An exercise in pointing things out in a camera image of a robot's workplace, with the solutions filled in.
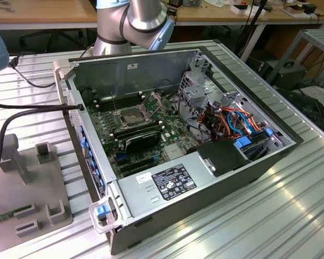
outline circuit board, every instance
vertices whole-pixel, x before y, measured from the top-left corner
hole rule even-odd
[[[24,206],[22,208],[11,210],[10,212],[0,214],[0,222],[5,221],[5,220],[9,220],[9,219],[14,217],[15,213],[21,212],[21,211],[29,209],[29,208],[31,208],[31,205],[27,205],[27,206]]]
[[[186,154],[190,147],[200,143],[187,129],[186,124],[180,120],[176,112],[176,104],[170,101],[169,98],[161,97],[162,106],[155,114],[153,112],[156,111],[159,104],[152,97],[145,100],[143,111],[141,110],[141,105],[122,108],[120,113],[116,110],[99,111],[95,105],[88,107],[95,130],[101,140],[112,169],[118,178],[123,178],[165,163],[174,159],[174,156],[175,158],[180,157]],[[146,117],[137,114],[138,107],[143,114],[146,114]],[[148,124],[151,121],[159,121],[161,125],[158,126],[163,126],[163,130],[159,133],[160,140],[158,144],[143,151],[126,154],[122,151],[123,142],[113,139],[111,135],[113,130],[120,132],[120,130],[124,130],[123,127],[127,129],[137,125]]]

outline power supply label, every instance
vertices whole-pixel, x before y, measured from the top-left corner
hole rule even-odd
[[[183,164],[153,174],[152,179],[166,201],[197,187]]]

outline aluminum workbench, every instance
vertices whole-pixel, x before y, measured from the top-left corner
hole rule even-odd
[[[24,149],[46,141],[56,144],[74,221],[71,225],[0,253],[0,258],[263,258],[324,257],[324,133],[269,87],[240,59],[213,41],[169,44],[203,45],[304,139],[258,181],[143,241],[111,256],[105,235],[92,227],[89,192],[61,112],[36,114],[10,124]],[[81,52],[21,58],[18,67],[34,83],[53,81],[52,61]],[[227,90],[230,83],[214,75]],[[11,69],[0,72],[0,103],[57,104],[55,88],[30,87]],[[0,110],[0,127],[8,113]]]

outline wooden desk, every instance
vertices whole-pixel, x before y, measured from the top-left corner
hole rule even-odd
[[[0,30],[67,29],[97,27],[96,11],[89,0],[9,0],[14,13],[0,10]],[[257,28],[248,42],[241,59],[246,61],[267,24],[321,24],[324,17],[295,19],[273,6],[257,21]],[[177,25],[244,25],[246,15],[236,15],[229,6],[218,8],[203,2],[200,8],[182,6],[178,9]]]
[[[7,0],[15,12],[0,9],[0,30],[95,28],[89,0]]]
[[[258,25],[248,42],[241,60],[246,61],[253,50],[264,28],[268,24],[321,24],[320,29],[324,29],[324,16],[293,18],[280,10],[280,5],[272,5],[274,10],[266,12],[258,18]],[[177,25],[243,25],[246,24],[246,15],[237,15],[230,10],[229,6],[218,8],[207,2],[203,2],[200,8],[180,7],[178,9]]]

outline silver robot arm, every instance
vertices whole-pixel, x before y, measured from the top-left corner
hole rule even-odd
[[[160,0],[97,0],[94,56],[129,53],[130,42],[160,50],[169,41],[174,21]]]

